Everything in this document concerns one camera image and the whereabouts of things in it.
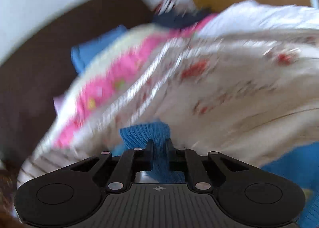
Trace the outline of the blue knit sweater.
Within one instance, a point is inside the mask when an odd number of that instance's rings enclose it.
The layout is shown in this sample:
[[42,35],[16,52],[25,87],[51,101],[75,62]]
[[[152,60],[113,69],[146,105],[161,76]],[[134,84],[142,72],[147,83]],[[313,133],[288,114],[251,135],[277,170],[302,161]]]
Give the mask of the blue knit sweater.
[[[169,125],[161,121],[143,123],[122,128],[119,134],[123,142],[112,149],[114,156],[120,156],[128,149],[143,149],[151,139],[154,142],[155,162],[149,176],[164,184],[185,181],[183,173],[168,170],[165,141],[170,138]],[[306,203],[297,223],[299,227],[318,227],[318,142],[298,146],[261,169],[284,177],[303,189]]]

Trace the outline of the dark navy clothes pile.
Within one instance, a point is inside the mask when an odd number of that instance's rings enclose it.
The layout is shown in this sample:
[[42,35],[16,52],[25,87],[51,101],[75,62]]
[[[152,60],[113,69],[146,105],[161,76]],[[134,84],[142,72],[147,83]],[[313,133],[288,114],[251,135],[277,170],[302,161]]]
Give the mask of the dark navy clothes pile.
[[196,9],[180,0],[161,0],[154,9],[152,22],[165,28],[183,29],[210,16],[210,8]]

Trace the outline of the pink floral quilt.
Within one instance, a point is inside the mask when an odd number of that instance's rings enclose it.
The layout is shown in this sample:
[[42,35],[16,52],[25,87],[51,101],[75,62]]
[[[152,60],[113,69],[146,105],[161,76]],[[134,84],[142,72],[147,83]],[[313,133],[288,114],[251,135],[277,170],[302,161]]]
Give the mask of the pink floral quilt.
[[51,128],[43,137],[49,148],[69,147],[74,133],[89,116],[118,94],[138,74],[151,52],[173,37],[190,37],[215,18],[210,14],[184,29],[169,29],[155,23],[128,30],[99,52],[64,93],[62,106]]

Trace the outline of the floral beige bedspread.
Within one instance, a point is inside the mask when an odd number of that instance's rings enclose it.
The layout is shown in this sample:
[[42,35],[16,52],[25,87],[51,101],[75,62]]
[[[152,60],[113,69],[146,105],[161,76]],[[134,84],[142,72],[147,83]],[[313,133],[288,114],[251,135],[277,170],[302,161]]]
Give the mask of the floral beige bedspread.
[[318,141],[318,10],[244,1],[190,37],[161,42],[69,147],[41,140],[17,184],[112,150],[121,128],[154,120],[179,149],[254,166]]

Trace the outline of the dark brown headboard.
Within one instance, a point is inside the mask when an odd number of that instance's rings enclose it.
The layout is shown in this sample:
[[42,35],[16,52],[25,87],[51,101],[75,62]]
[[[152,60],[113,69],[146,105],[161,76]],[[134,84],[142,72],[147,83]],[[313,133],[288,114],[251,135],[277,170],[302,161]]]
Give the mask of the dark brown headboard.
[[1,66],[1,161],[16,172],[49,129],[53,98],[76,78],[71,48],[151,21],[146,0],[89,0],[30,37]]

